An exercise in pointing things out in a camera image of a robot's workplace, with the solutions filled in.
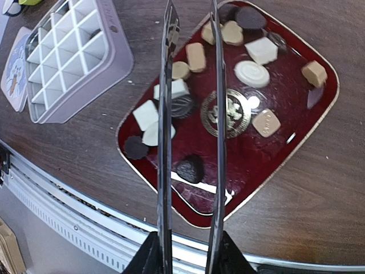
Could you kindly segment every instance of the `white chocolate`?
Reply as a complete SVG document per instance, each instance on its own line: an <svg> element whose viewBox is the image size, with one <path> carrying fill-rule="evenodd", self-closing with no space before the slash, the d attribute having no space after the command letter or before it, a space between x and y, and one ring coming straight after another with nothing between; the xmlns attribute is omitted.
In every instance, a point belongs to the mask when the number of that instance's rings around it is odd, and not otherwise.
<svg viewBox="0 0 365 274"><path fill-rule="evenodd" d="M327 80L326 69L317 61L312 61L302 68L302 74L315 87L323 86Z"/></svg>
<svg viewBox="0 0 365 274"><path fill-rule="evenodd" d="M202 72L206 68L204 48L201 43L192 43L186 46L186 57L192 72Z"/></svg>
<svg viewBox="0 0 365 274"><path fill-rule="evenodd" d="M180 79L180 78L183 80L186 80L189 78L189 76L190 76L190 68L189 68L189 65L186 64L185 62L178 61L172 65L172 79L173 80Z"/></svg>
<svg viewBox="0 0 365 274"><path fill-rule="evenodd" d="M252 121L252 125L262 137L272 136L280 128L281 124L276 115L269 109L265 109Z"/></svg>
<svg viewBox="0 0 365 274"><path fill-rule="evenodd" d="M253 61L259 65L265 65L278 59L278 46L267 37L248 43L245 46Z"/></svg>
<svg viewBox="0 0 365 274"><path fill-rule="evenodd" d="M142 131L145 131L150 125L159 121L159 113L151 100L137 108L133 115Z"/></svg>
<svg viewBox="0 0 365 274"><path fill-rule="evenodd" d="M222 29L223 41L228 45L240 46L244 42L242 28L235 21L228 21Z"/></svg>
<svg viewBox="0 0 365 274"><path fill-rule="evenodd" d="M201 37L211 45L216 44L216 40L213 36L212 24L210 22L206 23L201 29Z"/></svg>
<svg viewBox="0 0 365 274"><path fill-rule="evenodd" d="M182 79L172 81L171 83L171 99L189 94L189 88ZM153 98L160 99L160 85L157 84L153 88Z"/></svg>
<svg viewBox="0 0 365 274"><path fill-rule="evenodd" d="M176 133L175 128L171 125L171 139ZM148 127L143 133L142 143L149 147L157 147L159 145L159 123L156 122Z"/></svg>
<svg viewBox="0 0 365 274"><path fill-rule="evenodd" d="M236 77L244 84L262 88L269 84L270 74L265 67L252 61L242 61L234 67Z"/></svg>

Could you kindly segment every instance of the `ice cube tray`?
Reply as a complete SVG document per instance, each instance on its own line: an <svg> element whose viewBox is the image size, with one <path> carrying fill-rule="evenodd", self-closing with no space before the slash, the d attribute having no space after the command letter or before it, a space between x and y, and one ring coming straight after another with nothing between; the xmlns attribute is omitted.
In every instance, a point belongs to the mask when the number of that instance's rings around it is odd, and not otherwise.
<svg viewBox="0 0 365 274"><path fill-rule="evenodd" d="M34 123L64 123L132 70L133 56L112 0L62 0L26 43Z"/></svg>

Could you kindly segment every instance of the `chocolate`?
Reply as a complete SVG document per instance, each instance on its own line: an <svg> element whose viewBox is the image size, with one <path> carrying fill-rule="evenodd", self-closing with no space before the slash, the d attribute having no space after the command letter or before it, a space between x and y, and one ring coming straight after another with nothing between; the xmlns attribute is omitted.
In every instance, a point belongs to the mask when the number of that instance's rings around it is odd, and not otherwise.
<svg viewBox="0 0 365 274"><path fill-rule="evenodd" d="M303 67L302 74L309 83L317 88L323 86L328 77L326 69L317 61L309 62L305 67Z"/></svg>
<svg viewBox="0 0 365 274"><path fill-rule="evenodd" d="M287 47L286 47L286 41L284 38L282 38L280 36L280 34L278 33L274 33L274 32L269 32L267 34L267 37L275 44L277 45L277 47L279 48L279 51L282 53L286 53L287 52Z"/></svg>
<svg viewBox="0 0 365 274"><path fill-rule="evenodd" d="M228 45L240 46L244 43L242 28L235 21L228 21L224 24L222 38Z"/></svg>
<svg viewBox="0 0 365 274"><path fill-rule="evenodd" d="M222 24L234 20L239 9L240 8L234 4L224 4L218 10L219 20Z"/></svg>
<svg viewBox="0 0 365 274"><path fill-rule="evenodd" d="M185 49L190 71L204 71L206 68L206 59L203 45L201 43L191 43L186 45Z"/></svg>
<svg viewBox="0 0 365 274"><path fill-rule="evenodd" d="M200 183L204 177L203 160L198 155L189 155L177 164L176 173L192 184Z"/></svg>
<svg viewBox="0 0 365 274"><path fill-rule="evenodd" d="M148 146L142 143L142 138L139 136L130 136L123 146L125 155L132 160L140 160L147 156Z"/></svg>
<svg viewBox="0 0 365 274"><path fill-rule="evenodd" d="M99 32L101 32L102 30L101 29L97 29L95 30L91 35L90 35L90 39L91 40L92 38L94 38Z"/></svg>
<svg viewBox="0 0 365 274"><path fill-rule="evenodd" d="M171 117L185 119L197 109L197 101L191 95L177 97L171 102Z"/></svg>
<svg viewBox="0 0 365 274"><path fill-rule="evenodd" d="M265 109L258 114L252 120L252 125L264 138L272 136L281 126L279 119L270 109Z"/></svg>
<svg viewBox="0 0 365 274"><path fill-rule="evenodd" d="M260 30L266 27L265 17L253 7L242 7L236 13L236 22L244 30Z"/></svg>

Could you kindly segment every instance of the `gold emblem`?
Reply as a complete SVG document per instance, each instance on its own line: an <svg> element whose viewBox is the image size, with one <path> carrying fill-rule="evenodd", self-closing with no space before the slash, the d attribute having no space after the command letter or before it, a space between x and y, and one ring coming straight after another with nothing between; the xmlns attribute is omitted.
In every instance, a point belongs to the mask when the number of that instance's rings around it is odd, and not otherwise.
<svg viewBox="0 0 365 274"><path fill-rule="evenodd" d="M200 117L205 129L213 136L218 136L217 92L212 92L201 105ZM251 108L247 99L238 91L227 89L227 138L237 137L243 133L251 120Z"/></svg>

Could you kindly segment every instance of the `dark wood surface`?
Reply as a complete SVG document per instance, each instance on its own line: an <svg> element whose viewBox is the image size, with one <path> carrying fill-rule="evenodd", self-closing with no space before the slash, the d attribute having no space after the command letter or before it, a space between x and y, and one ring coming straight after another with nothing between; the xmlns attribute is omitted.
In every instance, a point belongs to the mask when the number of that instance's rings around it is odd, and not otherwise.
<svg viewBox="0 0 365 274"><path fill-rule="evenodd" d="M225 229L247 253L365 265L365 5L362 0L253 2L322 53L336 68L341 89L309 140ZM0 48L1 73L18 29L34 27L53 3L43 1L10 19ZM210 4L175 3L183 43ZM115 5L135 56L132 74L66 124L33 124L27 106L16 113L0 95L0 138L79 191L155 224L156 194L119 155L115 132L158 75L165 1L123 0ZM208 239L208 230L191 227L175 213L173 227L177 233Z"/></svg>

